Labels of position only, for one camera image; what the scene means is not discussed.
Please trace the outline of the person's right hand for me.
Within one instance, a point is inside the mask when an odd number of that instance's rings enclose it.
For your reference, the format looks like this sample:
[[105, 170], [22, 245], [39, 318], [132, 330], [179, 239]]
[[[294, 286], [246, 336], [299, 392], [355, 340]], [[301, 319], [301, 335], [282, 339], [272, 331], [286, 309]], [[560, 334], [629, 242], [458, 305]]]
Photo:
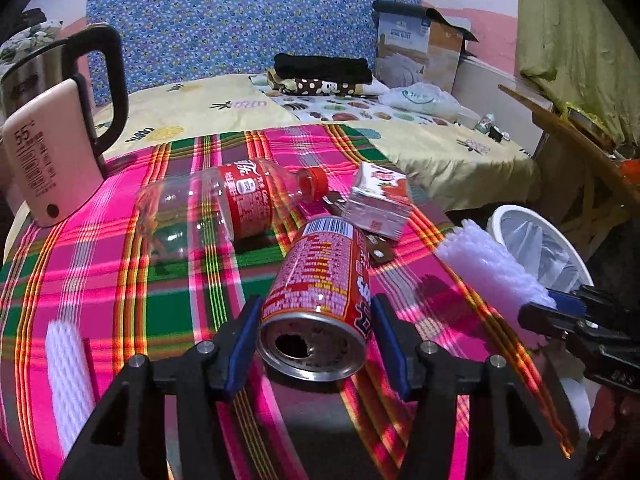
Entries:
[[623, 400], [616, 401], [614, 392], [608, 387], [601, 386], [588, 422], [591, 437], [600, 439], [605, 431], [611, 431], [614, 428], [617, 415], [637, 414], [639, 405], [638, 396], [626, 396]]

